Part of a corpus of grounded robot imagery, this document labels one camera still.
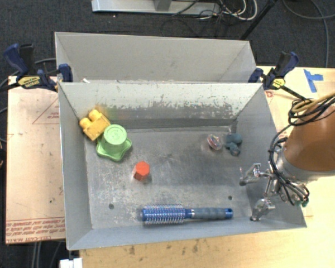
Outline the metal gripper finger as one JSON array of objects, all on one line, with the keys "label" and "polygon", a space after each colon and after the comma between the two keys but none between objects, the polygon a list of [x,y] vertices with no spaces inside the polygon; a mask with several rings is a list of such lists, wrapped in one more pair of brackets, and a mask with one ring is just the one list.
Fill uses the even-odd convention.
[{"label": "metal gripper finger", "polygon": [[269,197],[263,197],[259,199],[252,209],[252,214],[250,216],[251,221],[259,221],[263,216],[266,216],[271,211],[275,210],[276,206],[272,199]]},{"label": "metal gripper finger", "polygon": [[247,184],[256,183],[261,178],[268,178],[269,173],[261,170],[261,163],[253,163],[240,177],[239,185],[246,186]]}]

